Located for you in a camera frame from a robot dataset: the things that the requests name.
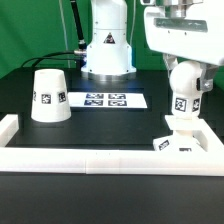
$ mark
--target white cylinder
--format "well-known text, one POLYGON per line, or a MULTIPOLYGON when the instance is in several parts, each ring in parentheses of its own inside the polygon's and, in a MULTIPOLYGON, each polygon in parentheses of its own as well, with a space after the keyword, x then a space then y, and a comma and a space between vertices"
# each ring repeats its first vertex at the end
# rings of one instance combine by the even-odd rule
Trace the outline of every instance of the white cylinder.
POLYGON ((64 72, 42 69, 35 72, 32 119, 40 122, 59 122, 71 116, 64 72))
POLYGON ((91 0, 93 29, 126 30, 127 4, 124 0, 91 0))

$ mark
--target white object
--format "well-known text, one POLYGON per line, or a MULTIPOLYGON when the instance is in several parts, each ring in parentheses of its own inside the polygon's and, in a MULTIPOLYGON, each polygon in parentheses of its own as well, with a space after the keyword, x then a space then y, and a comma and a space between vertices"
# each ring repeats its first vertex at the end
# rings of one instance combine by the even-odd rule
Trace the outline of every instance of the white object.
POLYGON ((147 108, 142 93, 69 92, 70 107, 147 108))
MULTIPOLYGON (((207 145, 207 151, 186 153, 0 147, 0 171, 224 176, 224 151, 220 149, 219 142, 213 139, 215 135, 210 128, 203 121, 199 122, 203 132, 198 131, 198 137, 212 136, 214 140, 210 141, 212 145, 207 145)), ((5 133, 0 135, 0 142, 4 141, 5 136, 9 141, 17 129, 18 116, 7 115, 0 122, 0 130, 5 133)))
POLYGON ((35 72, 32 119, 40 122, 59 122, 70 118, 64 72, 41 69, 35 72))
POLYGON ((127 4, 124 0, 91 0, 93 39, 87 47, 83 76, 105 80, 125 79, 136 72, 132 49, 126 41, 127 4))
POLYGON ((154 139, 155 150, 203 151, 222 150, 224 146, 204 120, 199 120, 203 91, 197 89, 201 77, 200 63, 184 61, 178 64, 170 75, 173 90, 172 113, 166 116, 173 135, 154 139))
POLYGON ((154 51, 224 65, 224 14, 221 2, 203 0, 193 3, 186 7, 184 19, 167 18, 162 23, 156 21, 165 18, 165 7, 146 7, 144 23, 147 43, 154 51), (179 26, 171 27, 178 21, 181 22, 179 26))
POLYGON ((18 115, 6 115, 0 122, 0 147, 5 147, 18 130, 18 115))
POLYGON ((178 118, 191 119, 199 115, 203 92, 197 90, 197 80, 201 74, 200 63, 195 61, 184 61, 173 69, 170 76, 172 113, 178 118))

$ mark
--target upside-down white cup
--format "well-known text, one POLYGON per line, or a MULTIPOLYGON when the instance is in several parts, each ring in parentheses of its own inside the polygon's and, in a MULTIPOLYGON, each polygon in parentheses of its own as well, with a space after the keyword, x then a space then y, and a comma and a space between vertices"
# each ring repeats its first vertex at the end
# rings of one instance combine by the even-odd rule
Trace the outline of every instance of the upside-down white cup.
POLYGON ((35 72, 31 117, 39 122, 59 122, 71 117, 62 70, 41 69, 35 72))

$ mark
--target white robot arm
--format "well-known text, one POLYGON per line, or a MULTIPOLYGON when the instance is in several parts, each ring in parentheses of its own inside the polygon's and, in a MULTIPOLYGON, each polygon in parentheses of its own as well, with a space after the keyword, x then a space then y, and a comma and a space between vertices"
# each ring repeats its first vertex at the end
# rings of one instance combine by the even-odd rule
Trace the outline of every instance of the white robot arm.
POLYGON ((166 116, 173 135, 154 140, 154 148, 224 149, 216 136, 198 135, 205 131, 198 121, 202 94, 212 90, 215 73, 224 65, 224 14, 222 7, 217 7, 220 1, 141 0, 141 3, 148 6, 144 12, 148 46, 163 53, 173 90, 174 116, 166 116), (178 64, 177 57, 190 61, 178 64))
POLYGON ((125 0, 91 0, 93 37, 87 47, 84 77, 117 81, 134 77, 132 49, 126 41, 127 4, 125 0))

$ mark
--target black table surface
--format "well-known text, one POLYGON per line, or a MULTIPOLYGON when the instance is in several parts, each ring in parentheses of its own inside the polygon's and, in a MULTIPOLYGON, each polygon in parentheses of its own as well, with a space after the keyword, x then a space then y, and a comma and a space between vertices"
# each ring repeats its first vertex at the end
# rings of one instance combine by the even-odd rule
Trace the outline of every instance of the black table surface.
MULTIPOLYGON (((19 114, 13 147, 152 150, 170 134, 164 115, 171 94, 164 71, 138 71, 134 80, 99 83, 65 69, 68 91, 143 93, 147 109, 72 108, 59 123, 30 118, 33 71, 16 69, 0 80, 0 112, 19 114)), ((201 118, 224 136, 224 93, 203 96, 201 118)), ((221 224, 224 178, 160 175, 0 173, 0 224, 112 223, 221 224)))

